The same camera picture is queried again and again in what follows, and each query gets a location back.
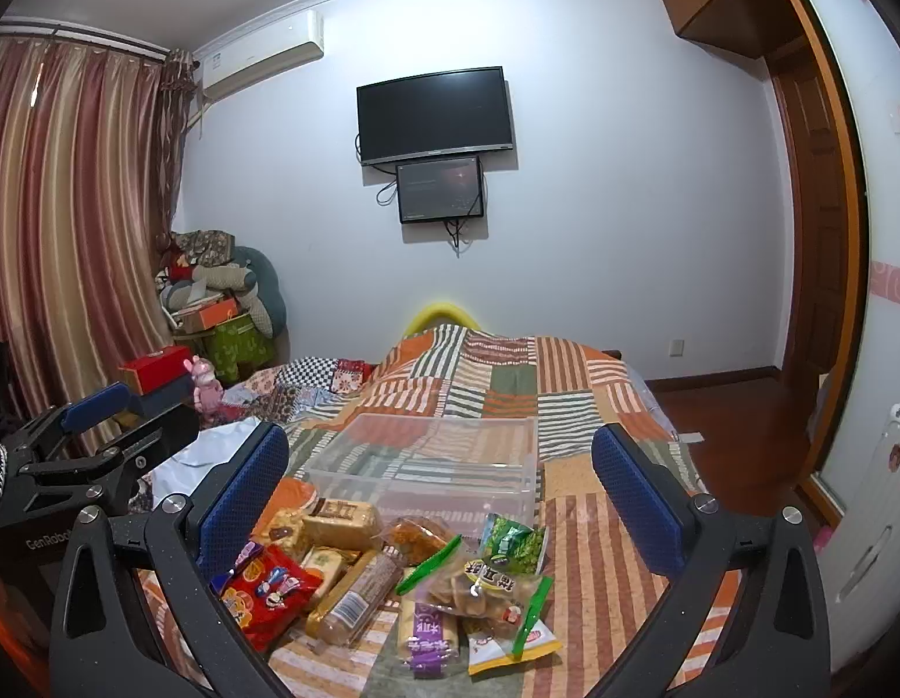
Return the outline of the red cartoon snack bag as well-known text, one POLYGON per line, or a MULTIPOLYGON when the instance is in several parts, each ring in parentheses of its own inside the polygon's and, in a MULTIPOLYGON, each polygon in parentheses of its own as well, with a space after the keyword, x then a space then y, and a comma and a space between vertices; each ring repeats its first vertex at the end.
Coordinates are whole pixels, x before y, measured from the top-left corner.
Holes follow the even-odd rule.
POLYGON ((305 611, 322 582, 321 575, 291 560, 278 545, 249 540, 210 586, 250 646, 266 652, 305 611))

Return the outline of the striped patchwork bed quilt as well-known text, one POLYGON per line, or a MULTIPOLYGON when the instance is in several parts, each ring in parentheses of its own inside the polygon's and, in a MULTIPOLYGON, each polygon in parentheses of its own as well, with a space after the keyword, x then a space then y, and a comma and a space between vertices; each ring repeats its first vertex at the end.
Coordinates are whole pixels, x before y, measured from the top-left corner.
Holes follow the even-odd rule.
POLYGON ((622 427, 702 487, 616 356, 442 325, 377 366, 255 373, 147 493, 193 492, 258 424, 288 468, 218 574, 297 696, 585 695, 667 588, 595 476, 595 434, 622 427))

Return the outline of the brown wafer cracker pack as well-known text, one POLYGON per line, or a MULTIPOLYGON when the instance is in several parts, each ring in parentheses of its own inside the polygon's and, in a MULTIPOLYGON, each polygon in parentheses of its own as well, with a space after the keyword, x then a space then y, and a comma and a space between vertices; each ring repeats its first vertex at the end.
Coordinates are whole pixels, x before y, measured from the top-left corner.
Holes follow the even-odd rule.
POLYGON ((303 519, 303 532, 313 545, 366 551, 381 547, 379 511, 365 501, 321 500, 303 519))

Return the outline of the large wall television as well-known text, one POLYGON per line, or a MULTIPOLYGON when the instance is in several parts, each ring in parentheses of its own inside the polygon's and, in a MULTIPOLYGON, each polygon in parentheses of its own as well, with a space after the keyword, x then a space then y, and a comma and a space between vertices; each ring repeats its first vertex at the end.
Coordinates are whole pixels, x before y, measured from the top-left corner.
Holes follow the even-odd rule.
POLYGON ((500 66, 363 85, 355 99, 364 166, 515 148, 500 66))

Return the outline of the green pea snack bag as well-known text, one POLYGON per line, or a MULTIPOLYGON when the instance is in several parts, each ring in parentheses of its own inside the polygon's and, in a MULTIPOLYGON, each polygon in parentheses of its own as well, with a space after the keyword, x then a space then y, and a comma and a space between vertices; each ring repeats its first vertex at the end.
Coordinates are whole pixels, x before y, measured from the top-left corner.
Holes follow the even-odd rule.
POLYGON ((548 530, 532 528, 499 514, 486 517, 478 554, 510 574, 540 574, 548 549, 548 530))

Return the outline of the pink rabbit toy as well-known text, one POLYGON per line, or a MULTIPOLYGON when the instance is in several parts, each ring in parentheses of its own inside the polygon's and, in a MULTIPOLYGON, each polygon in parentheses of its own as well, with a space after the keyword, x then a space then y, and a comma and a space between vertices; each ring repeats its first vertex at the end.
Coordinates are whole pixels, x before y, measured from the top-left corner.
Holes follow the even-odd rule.
POLYGON ((184 361, 193 384, 193 405, 202 416, 217 414, 222 404, 223 386, 217 378, 212 362, 193 355, 184 361))

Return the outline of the white cloth on bed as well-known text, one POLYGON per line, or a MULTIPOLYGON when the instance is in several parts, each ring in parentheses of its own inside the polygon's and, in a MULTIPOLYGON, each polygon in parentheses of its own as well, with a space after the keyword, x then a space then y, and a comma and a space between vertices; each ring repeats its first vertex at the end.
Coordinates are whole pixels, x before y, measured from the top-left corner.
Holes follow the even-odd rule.
POLYGON ((261 424, 245 418, 231 424, 202 430, 193 443, 171 455, 149 473, 152 506, 157 507, 173 493, 190 496, 212 468, 228 462, 244 441, 261 424))

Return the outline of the clear cookie bag green seal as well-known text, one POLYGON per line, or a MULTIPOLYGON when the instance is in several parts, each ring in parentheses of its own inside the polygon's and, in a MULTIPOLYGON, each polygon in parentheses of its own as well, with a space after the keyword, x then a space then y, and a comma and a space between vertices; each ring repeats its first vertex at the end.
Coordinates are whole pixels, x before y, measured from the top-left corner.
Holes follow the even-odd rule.
POLYGON ((515 643, 516 651, 540 621, 552 580, 510 574, 484 560, 474 545, 455 536, 436 555, 404 576, 395 593, 461 619, 483 619, 490 631, 515 643))

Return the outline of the long biscuit tube pack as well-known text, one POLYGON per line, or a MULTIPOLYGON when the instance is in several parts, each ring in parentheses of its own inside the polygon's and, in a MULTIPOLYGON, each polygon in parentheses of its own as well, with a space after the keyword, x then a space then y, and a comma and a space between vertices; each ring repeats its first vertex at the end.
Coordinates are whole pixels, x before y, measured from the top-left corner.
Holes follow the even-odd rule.
POLYGON ((368 550, 308 616, 306 635, 326 646, 349 646, 403 578, 406 560, 392 545, 368 550))

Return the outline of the clear plastic storage bin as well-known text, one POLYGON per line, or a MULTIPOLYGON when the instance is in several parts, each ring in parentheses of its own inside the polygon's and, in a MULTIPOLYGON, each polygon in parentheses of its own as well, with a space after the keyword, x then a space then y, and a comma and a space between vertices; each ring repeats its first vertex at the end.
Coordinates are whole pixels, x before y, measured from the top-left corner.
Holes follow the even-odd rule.
POLYGON ((302 473, 322 498, 370 503, 384 523, 428 517, 478 537, 490 514, 535 522, 537 421, 362 414, 302 473))

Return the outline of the purple label roll cake pack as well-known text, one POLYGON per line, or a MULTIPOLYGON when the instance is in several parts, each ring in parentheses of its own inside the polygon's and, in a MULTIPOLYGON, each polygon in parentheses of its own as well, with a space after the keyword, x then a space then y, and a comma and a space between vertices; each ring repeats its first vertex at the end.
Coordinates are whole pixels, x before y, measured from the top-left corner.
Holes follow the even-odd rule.
POLYGON ((455 616, 412 596, 401 597, 397 656, 415 678, 440 678, 459 656, 455 616))

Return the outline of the yellow white Kaka snack bag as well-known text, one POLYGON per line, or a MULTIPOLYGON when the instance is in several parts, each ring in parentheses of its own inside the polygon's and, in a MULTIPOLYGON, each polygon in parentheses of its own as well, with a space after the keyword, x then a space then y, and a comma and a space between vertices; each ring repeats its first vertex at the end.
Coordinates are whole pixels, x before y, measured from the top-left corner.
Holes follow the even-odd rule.
POLYGON ((523 647, 516 651, 515 643, 494 635, 483 619, 464 619, 463 632, 467 641, 467 674, 478 676, 493 669, 514 667, 523 662, 556 654, 562 647, 546 624, 537 621, 526 638, 523 647))

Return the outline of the green cardboard box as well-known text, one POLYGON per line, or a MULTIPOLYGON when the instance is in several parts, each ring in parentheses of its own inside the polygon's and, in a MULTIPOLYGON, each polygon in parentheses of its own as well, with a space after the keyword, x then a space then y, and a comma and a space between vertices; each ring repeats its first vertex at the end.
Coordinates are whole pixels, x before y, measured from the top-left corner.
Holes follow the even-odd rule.
POLYGON ((275 342, 256 328, 248 314, 229 318, 201 333, 176 334, 173 340, 190 348, 193 355, 207 359, 224 387, 272 366, 277 356, 275 342))

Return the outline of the checkered patchwork sheet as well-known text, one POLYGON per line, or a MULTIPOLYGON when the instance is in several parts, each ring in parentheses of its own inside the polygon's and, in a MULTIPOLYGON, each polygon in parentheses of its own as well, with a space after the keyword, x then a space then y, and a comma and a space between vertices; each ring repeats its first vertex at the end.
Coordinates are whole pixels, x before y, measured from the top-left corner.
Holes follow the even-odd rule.
POLYGON ((303 356, 261 369, 226 389, 220 424, 258 418, 289 425, 302 419, 332 419, 362 391, 376 367, 359 359, 303 356))

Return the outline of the red gift box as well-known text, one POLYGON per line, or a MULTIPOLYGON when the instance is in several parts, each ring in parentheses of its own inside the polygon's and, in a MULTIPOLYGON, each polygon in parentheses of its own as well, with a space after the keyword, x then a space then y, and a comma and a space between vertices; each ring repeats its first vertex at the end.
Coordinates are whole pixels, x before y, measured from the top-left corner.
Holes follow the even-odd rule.
POLYGON ((191 361, 191 350, 184 345, 169 345, 141 358, 120 364, 117 373, 138 396, 147 396, 187 375, 187 364, 191 361))

